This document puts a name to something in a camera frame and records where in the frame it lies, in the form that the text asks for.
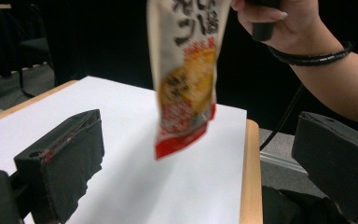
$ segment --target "black cloth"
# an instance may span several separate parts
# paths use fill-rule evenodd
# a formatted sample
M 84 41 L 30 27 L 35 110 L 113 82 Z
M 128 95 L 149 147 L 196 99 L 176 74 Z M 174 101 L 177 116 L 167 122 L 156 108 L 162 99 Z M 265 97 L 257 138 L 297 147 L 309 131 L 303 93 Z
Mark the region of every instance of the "black cloth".
M 349 224 L 328 198 L 263 186 L 264 224 Z
M 35 19 L 27 4 L 12 4 L 12 9 L 0 11 L 0 76 L 10 76 L 20 67 L 40 64 L 41 59 L 19 54 L 21 41 L 46 36 L 41 20 Z M 24 62 L 20 65 L 19 57 Z

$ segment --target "red packaging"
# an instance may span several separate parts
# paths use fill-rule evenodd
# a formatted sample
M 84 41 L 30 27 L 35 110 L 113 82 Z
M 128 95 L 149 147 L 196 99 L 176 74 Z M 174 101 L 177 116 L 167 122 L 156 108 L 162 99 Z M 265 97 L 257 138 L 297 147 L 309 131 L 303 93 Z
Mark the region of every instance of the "red packaging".
M 147 28 L 158 98 L 156 159 L 199 139 L 215 111 L 216 61 L 230 1 L 149 0 Z

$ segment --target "fingers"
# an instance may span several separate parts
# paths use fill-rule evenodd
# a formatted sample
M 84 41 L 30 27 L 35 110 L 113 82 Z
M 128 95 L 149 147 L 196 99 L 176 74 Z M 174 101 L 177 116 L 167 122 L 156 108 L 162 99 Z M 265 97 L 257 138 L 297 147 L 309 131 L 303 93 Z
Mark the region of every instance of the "fingers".
M 232 0 L 232 2 L 231 2 L 232 9 L 234 9 L 236 11 L 241 10 L 244 5 L 245 5 L 244 0 Z
M 279 9 L 257 6 L 244 0 L 233 0 L 231 7 L 238 11 L 238 18 L 242 24 L 246 22 L 275 22 L 287 17 L 287 13 Z

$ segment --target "wrist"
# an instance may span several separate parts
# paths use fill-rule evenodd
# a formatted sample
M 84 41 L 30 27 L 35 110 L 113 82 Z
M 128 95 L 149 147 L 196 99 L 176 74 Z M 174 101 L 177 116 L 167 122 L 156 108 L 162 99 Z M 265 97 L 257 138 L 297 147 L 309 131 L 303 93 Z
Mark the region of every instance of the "wrist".
M 293 55 L 321 55 L 343 50 L 341 43 L 331 34 L 320 18 L 306 29 L 292 32 L 284 45 L 272 47 Z

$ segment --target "black cable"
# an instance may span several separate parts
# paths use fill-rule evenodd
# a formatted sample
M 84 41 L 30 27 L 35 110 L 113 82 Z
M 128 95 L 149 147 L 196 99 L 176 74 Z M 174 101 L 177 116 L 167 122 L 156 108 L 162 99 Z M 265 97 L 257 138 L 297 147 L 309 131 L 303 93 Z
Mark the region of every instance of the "black cable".
M 275 128 L 275 130 L 272 131 L 272 133 L 269 135 L 269 137 L 263 142 L 263 144 L 260 146 L 260 151 L 263 150 L 264 147 L 266 147 L 269 142 L 274 138 L 274 136 L 281 130 L 281 128 L 283 127 L 284 123 L 287 121 L 287 119 L 289 118 L 290 114 L 293 111 L 293 108 L 295 107 L 296 103 L 298 102 L 298 99 L 301 96 L 301 93 L 304 90 L 304 85 L 300 84 L 300 86 L 298 87 L 295 96 L 293 96 L 292 101 L 290 102 L 290 105 L 287 106 L 286 111 L 284 112 L 281 120 L 278 123 L 278 126 Z

